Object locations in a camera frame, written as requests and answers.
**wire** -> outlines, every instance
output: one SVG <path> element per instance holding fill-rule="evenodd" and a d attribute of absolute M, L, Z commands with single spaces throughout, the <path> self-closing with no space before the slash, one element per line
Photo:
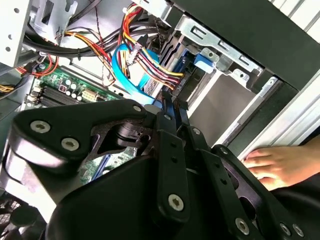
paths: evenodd
<path fill-rule="evenodd" d="M 48 58 L 49 58 L 49 66 L 47 67 L 47 69 L 44 70 L 43 72 L 32 72 L 31 75 L 34 75 L 37 77 L 44 77 L 52 74 L 58 67 L 59 57 L 56 57 L 55 64 L 52 69 L 51 69 L 53 65 L 52 58 L 51 56 L 48 56 Z M 25 70 L 23 67 L 18 67 L 16 70 L 21 74 L 25 74 L 27 72 L 27 70 Z"/>
<path fill-rule="evenodd" d="M 126 34 L 125 32 L 123 33 L 123 35 L 129 39 L 133 44 L 136 44 L 137 42 L 135 40 L 133 40 L 128 34 Z M 165 72 L 168 75 L 173 75 L 173 76 L 179 76 L 182 77 L 184 74 L 181 72 L 172 72 L 172 71 L 168 71 L 167 69 L 165 69 L 164 67 L 162 67 L 161 65 L 159 65 L 148 53 L 148 51 L 143 47 L 142 52 L 144 53 L 144 55 L 148 58 L 148 60 L 154 64 L 157 68 L 159 68 L 160 70 L 162 70 L 163 72 Z"/>
<path fill-rule="evenodd" d="M 75 36 L 76 38 L 82 40 L 84 43 L 86 43 L 93 51 L 94 53 L 98 56 L 98 58 L 101 60 L 101 62 L 103 63 L 103 65 L 109 70 L 110 74 L 112 75 L 112 77 L 116 80 L 116 76 L 114 74 L 114 71 L 112 70 L 112 67 L 109 65 L 109 63 L 106 61 L 106 59 L 101 55 L 103 54 L 105 57 L 109 57 L 102 48 L 100 48 L 97 44 L 95 44 L 94 42 L 90 41 L 88 38 L 81 36 L 79 34 L 77 34 L 76 32 L 66 32 L 66 35 L 70 35 L 70 36 Z"/>
<path fill-rule="evenodd" d="M 22 79 L 19 81 L 19 83 L 17 84 L 17 86 L 10 92 L 4 94 L 4 95 L 0 95 L 0 101 L 9 97 L 10 95 L 12 95 L 13 93 L 15 93 L 19 88 L 21 88 L 23 85 L 25 85 L 28 80 L 29 80 L 30 75 L 26 75 L 24 77 L 22 77 Z"/>
<path fill-rule="evenodd" d="M 71 17 L 68 26 L 70 26 L 71 24 L 75 23 L 76 21 L 84 17 L 87 13 L 89 13 L 92 9 L 94 9 L 101 1 L 102 0 L 94 0 L 88 6 L 86 6 L 81 12 Z"/>
<path fill-rule="evenodd" d="M 107 54 L 112 52 L 113 50 L 115 50 L 117 47 L 117 42 L 118 42 L 117 31 L 118 30 L 116 30 L 114 32 L 114 33 L 116 33 L 116 35 L 113 38 L 111 38 L 111 40 L 109 40 L 106 43 L 103 43 L 103 50 Z M 161 29 L 161 32 L 163 34 L 166 34 L 166 32 L 163 29 Z M 131 32 L 130 35 L 132 37 L 134 37 L 134 36 L 139 36 L 139 35 L 156 34 L 156 33 L 157 33 L 156 28 L 146 28 L 146 29 L 134 30 Z M 92 51 L 89 47 L 74 49 L 74 48 L 54 46 L 53 44 L 48 45 L 47 42 L 45 43 L 46 45 L 44 45 L 44 44 L 36 43 L 36 42 L 30 40 L 28 38 L 28 36 L 24 37 L 23 43 L 36 49 L 37 51 L 40 51 L 40 52 L 43 52 L 43 53 L 46 53 L 46 54 L 49 54 L 52 56 L 63 57 L 63 58 L 78 58 L 78 57 L 93 57 L 93 56 L 95 56 L 95 54 L 92 53 Z"/>
<path fill-rule="evenodd" d="M 151 75 L 151 74 L 149 73 L 149 71 L 142 65 L 142 63 L 143 63 L 142 61 L 138 61 L 138 63 L 139 63 L 139 65 L 142 67 L 142 69 L 145 71 L 145 73 L 148 74 L 149 77 L 150 77 L 152 80 L 154 80 L 154 81 L 156 81 L 156 82 L 158 82 L 158 83 L 161 83 L 161 84 L 165 85 L 166 87 L 170 88 L 171 90 L 174 89 L 172 86 L 170 86 L 169 84 L 161 81 L 161 80 L 160 80 L 159 78 L 157 78 L 156 76 Z"/>

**green circuit board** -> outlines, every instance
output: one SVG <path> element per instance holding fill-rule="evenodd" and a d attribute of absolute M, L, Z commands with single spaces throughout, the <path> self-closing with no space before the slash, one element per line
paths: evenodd
<path fill-rule="evenodd" d="M 93 91 L 97 94 L 99 94 L 99 96 L 105 98 L 106 101 L 110 101 L 110 100 L 118 100 L 121 99 L 122 97 L 105 89 L 102 90 L 98 87 L 93 86 L 92 84 L 85 82 L 79 78 L 76 78 L 74 76 L 71 76 L 70 74 L 64 72 L 63 70 L 57 68 L 52 74 L 48 75 L 48 76 L 43 76 L 40 78 L 41 80 L 41 84 L 45 84 L 45 85 L 49 85 L 51 87 L 53 87 L 54 89 L 58 90 L 60 85 L 63 84 L 64 81 L 66 80 L 70 80 L 72 83 L 75 83 L 77 85 L 77 89 L 79 89 L 79 91 L 84 91 L 85 89 L 88 89 L 90 91 Z"/>

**red wire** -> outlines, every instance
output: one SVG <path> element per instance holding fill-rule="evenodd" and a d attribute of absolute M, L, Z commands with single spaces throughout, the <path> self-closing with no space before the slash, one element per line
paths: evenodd
<path fill-rule="evenodd" d="M 48 67 L 47 67 L 44 71 L 42 71 L 42 72 L 39 72 L 39 73 L 33 72 L 32 75 L 34 75 L 34 76 L 46 76 L 46 75 L 49 75 L 49 74 L 53 73 L 53 71 L 50 70 L 51 67 L 52 67 L 52 65 L 53 65 L 53 63 L 52 63 L 52 58 L 51 58 L 50 55 L 48 55 L 48 58 L 49 58 L 49 65 L 48 65 Z M 25 72 L 27 71 L 27 70 L 25 70 L 23 67 L 18 67 L 17 69 L 18 69 L 19 71 L 21 71 L 22 73 L 25 73 Z"/>
<path fill-rule="evenodd" d="M 143 60 L 145 60 L 147 63 L 149 62 L 149 60 L 141 53 L 139 53 L 139 56 L 143 58 Z M 169 81 L 173 81 L 175 83 L 178 83 L 179 81 L 177 79 L 171 78 L 170 76 L 162 73 L 161 71 L 159 71 L 158 68 L 156 68 L 153 64 L 149 64 L 149 67 L 152 67 L 153 70 L 156 71 L 157 74 L 159 74 L 160 76 L 164 77 L 164 78 L 168 78 L 167 80 Z"/>
<path fill-rule="evenodd" d="M 44 76 L 52 74 L 57 69 L 58 62 L 59 62 L 59 57 L 57 56 L 56 59 L 55 59 L 54 67 L 49 72 L 46 72 L 46 73 L 33 73 L 33 75 L 35 75 L 37 77 L 44 77 Z"/>

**metal bracket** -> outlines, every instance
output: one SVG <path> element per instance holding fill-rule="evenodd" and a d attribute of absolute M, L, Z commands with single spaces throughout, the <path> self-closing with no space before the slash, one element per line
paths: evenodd
<path fill-rule="evenodd" d="M 68 5 L 66 0 L 41 0 L 34 22 L 30 24 L 41 37 L 59 45 L 77 6 L 77 1 Z"/>
<path fill-rule="evenodd" d="M 263 71 L 263 68 L 258 64 L 186 15 L 181 17 L 175 30 L 180 31 L 182 35 L 201 46 L 215 48 L 251 73 L 257 71 L 259 76 Z"/>
<path fill-rule="evenodd" d="M 0 1 L 0 63 L 15 67 L 22 48 L 31 0 Z"/>
<path fill-rule="evenodd" d="M 166 21 L 172 6 L 166 0 L 132 0 L 143 9 L 164 22 Z"/>

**bolt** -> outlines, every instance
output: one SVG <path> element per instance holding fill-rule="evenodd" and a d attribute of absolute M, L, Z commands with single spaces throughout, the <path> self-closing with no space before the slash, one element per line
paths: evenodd
<path fill-rule="evenodd" d="M 44 65 L 43 63 L 41 63 L 41 64 L 39 64 L 39 68 L 40 68 L 41 70 L 44 70 L 44 69 L 46 68 L 46 65 Z"/>
<path fill-rule="evenodd" d="M 193 131 L 194 131 L 194 133 L 197 134 L 197 135 L 200 135 L 200 134 L 201 134 L 200 130 L 197 129 L 197 128 L 194 128 Z"/>
<path fill-rule="evenodd" d="M 235 225 L 240 230 L 240 232 L 242 232 L 244 235 L 249 235 L 250 233 L 249 227 L 242 218 L 239 218 L 239 217 L 236 218 Z"/>
<path fill-rule="evenodd" d="M 141 112 L 141 108 L 139 106 L 134 105 L 133 109 L 136 110 L 137 112 Z"/>
<path fill-rule="evenodd" d="M 33 121 L 31 124 L 30 124 L 30 128 L 39 133 L 39 134 L 44 134 L 44 133 L 47 133 L 50 131 L 51 127 L 49 125 L 49 123 L 45 122 L 45 121 L 40 121 L 40 120 L 36 120 L 36 121 Z"/>
<path fill-rule="evenodd" d="M 165 117 L 166 119 L 168 119 L 168 120 L 171 120 L 171 117 L 170 117 L 169 115 L 167 115 L 167 114 L 165 114 L 164 117 Z"/>
<path fill-rule="evenodd" d="M 184 209 L 184 201 L 176 194 L 170 194 L 168 197 L 170 207 L 174 210 L 181 212 Z"/>
<path fill-rule="evenodd" d="M 223 147 L 220 147 L 221 152 L 223 152 L 224 154 L 228 154 L 227 150 L 225 150 Z"/>
<path fill-rule="evenodd" d="M 287 234 L 288 236 L 291 235 L 291 232 L 290 232 L 289 228 L 286 225 L 284 225 L 283 223 L 280 223 L 280 227 L 285 232 L 285 234 Z"/>
<path fill-rule="evenodd" d="M 71 137 L 66 137 L 62 139 L 61 146 L 69 151 L 75 151 L 79 148 L 79 142 Z"/>
<path fill-rule="evenodd" d="M 305 236 L 304 232 L 301 230 L 301 228 L 297 224 L 292 224 L 292 227 L 300 237 Z"/>

